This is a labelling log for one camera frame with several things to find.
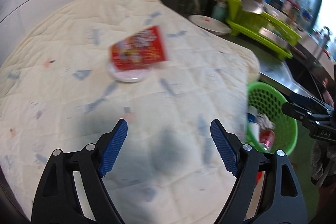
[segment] bottle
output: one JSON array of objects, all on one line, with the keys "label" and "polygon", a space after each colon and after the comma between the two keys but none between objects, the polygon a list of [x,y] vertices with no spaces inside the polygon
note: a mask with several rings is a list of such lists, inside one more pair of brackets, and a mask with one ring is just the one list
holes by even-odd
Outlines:
[{"label": "bottle", "polygon": [[296,6],[292,6],[289,13],[287,14],[288,18],[286,20],[286,23],[293,27],[294,23],[296,22],[298,16],[300,15],[300,10]]},{"label": "bottle", "polygon": [[292,4],[293,4],[293,0],[285,0],[283,2],[282,11],[286,15],[288,15],[290,13],[290,11],[292,10]]},{"label": "bottle", "polygon": [[216,6],[213,8],[211,17],[221,22],[226,20],[227,4],[226,0],[217,0]]}]

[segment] red can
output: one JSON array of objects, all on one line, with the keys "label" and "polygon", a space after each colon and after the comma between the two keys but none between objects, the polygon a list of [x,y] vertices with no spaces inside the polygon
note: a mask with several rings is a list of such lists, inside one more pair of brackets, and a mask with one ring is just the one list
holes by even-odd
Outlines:
[{"label": "red can", "polygon": [[266,129],[260,133],[259,143],[268,152],[271,151],[272,145],[274,144],[275,134],[272,130]]}]

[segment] blue gripper pad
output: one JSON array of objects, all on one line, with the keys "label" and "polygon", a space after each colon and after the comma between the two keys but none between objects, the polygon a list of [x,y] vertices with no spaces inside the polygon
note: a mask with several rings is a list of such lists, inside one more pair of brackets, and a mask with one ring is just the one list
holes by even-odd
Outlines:
[{"label": "blue gripper pad", "polygon": [[101,154],[101,162],[98,169],[101,177],[104,177],[106,173],[112,170],[112,167],[117,159],[117,156],[125,141],[126,136],[127,122],[123,121],[121,125],[117,128],[109,144],[106,146],[105,150]]},{"label": "blue gripper pad", "polygon": [[238,155],[236,151],[233,149],[233,147],[230,145],[227,136],[223,133],[224,128],[221,129],[218,123],[221,125],[221,123],[217,119],[211,122],[211,125],[210,125],[211,137],[223,160],[226,170],[228,170],[235,177],[237,177],[238,176]]}]

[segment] kitchen counter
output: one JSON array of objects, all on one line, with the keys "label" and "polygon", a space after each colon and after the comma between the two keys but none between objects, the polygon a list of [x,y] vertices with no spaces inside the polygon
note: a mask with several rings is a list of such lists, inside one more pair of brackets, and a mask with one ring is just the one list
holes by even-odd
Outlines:
[{"label": "kitchen counter", "polygon": [[301,62],[319,81],[327,78],[329,85],[333,86],[335,84],[334,64],[313,37],[305,32],[300,35],[302,39],[299,40],[296,47],[304,54],[305,58],[293,53],[294,58]]},{"label": "kitchen counter", "polygon": [[313,96],[308,90],[293,79],[287,64],[273,56],[268,48],[263,47],[260,43],[242,34],[237,37],[226,35],[222,38],[254,52],[260,63],[261,81],[271,85],[286,95],[295,92],[307,97]]},{"label": "kitchen counter", "polygon": [[[164,5],[179,13],[178,1],[179,0],[161,0]],[[186,18],[189,16],[183,13],[179,14]],[[295,92],[304,96],[313,97],[312,93],[294,80],[288,65],[277,59],[273,52],[267,47],[242,34],[237,37],[226,35],[222,38],[254,52],[260,63],[261,81],[271,85],[285,95]]]}]

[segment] green dish rack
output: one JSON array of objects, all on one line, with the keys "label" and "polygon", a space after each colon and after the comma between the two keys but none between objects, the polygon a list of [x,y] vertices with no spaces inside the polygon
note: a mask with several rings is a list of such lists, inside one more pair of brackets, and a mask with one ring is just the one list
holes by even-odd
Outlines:
[{"label": "green dish rack", "polygon": [[229,11],[226,22],[232,29],[232,35],[242,33],[251,37],[276,52],[280,60],[293,57],[290,50],[280,47],[258,33],[261,27],[267,28],[271,24],[288,44],[295,46],[301,37],[289,25],[265,12],[257,15],[243,11],[241,0],[227,0],[227,2]]}]

